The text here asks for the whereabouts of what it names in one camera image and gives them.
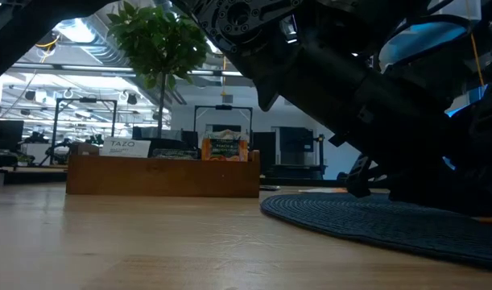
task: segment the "wooden table surface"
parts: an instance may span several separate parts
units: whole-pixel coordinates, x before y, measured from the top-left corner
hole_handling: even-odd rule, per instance
[[[257,199],[64,190],[0,191],[0,289],[492,289],[491,272],[303,230]]]

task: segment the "cable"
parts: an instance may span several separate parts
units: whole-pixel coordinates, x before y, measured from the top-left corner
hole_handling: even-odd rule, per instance
[[[42,50],[42,49],[35,49],[35,52],[36,52],[36,55],[42,59],[42,57],[44,57],[46,54],[45,54],[45,51]],[[48,53],[48,56],[54,56],[54,54],[56,53],[56,50],[55,49],[52,49],[49,53]]]
[[[50,43],[47,43],[47,44],[35,44],[35,46],[36,46],[37,48],[46,48],[46,47],[50,47],[50,46],[52,46],[53,44],[57,43],[59,38],[60,38],[60,37],[58,36],[58,37],[56,37],[56,39],[54,39],[54,40],[53,40],[52,42],[50,42]]]
[[[47,51],[45,52],[45,56],[43,56],[43,57],[42,57],[42,60],[40,61],[40,63],[41,63],[41,64],[45,61],[45,59],[46,59],[46,58],[48,58],[48,57],[50,56],[50,55],[49,55],[49,52],[51,51],[51,46],[52,46],[52,45],[49,45],[49,46],[47,47]]]
[[[468,0],[465,0],[465,10],[468,16],[468,20],[471,23],[471,11],[469,9]],[[474,33],[471,31],[470,34],[471,34],[471,43],[473,44],[474,59],[475,62],[477,63],[478,77],[480,78],[480,85],[482,85],[483,88],[486,86],[486,83],[484,82],[484,76],[482,75],[482,67],[480,66],[480,60],[478,59],[477,42],[474,39]]]

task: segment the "orange object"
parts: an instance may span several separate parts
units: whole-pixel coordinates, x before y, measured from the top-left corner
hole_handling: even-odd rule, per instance
[[[492,224],[492,217],[476,217],[475,219],[479,222],[482,222],[482,223]]]
[[[214,161],[247,161],[247,141],[203,139],[201,158]]]

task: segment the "computer monitor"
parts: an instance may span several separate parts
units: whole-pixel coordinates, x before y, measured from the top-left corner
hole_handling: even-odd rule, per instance
[[[22,133],[23,121],[0,121],[0,149],[16,150]]]

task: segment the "potted plant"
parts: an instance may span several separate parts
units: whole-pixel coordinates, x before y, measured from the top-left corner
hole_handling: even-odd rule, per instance
[[[164,13],[161,6],[135,8],[124,2],[118,14],[108,14],[113,35],[146,88],[160,85],[158,136],[161,138],[165,85],[174,89],[174,76],[192,84],[188,72],[206,60],[205,34],[186,16]]]

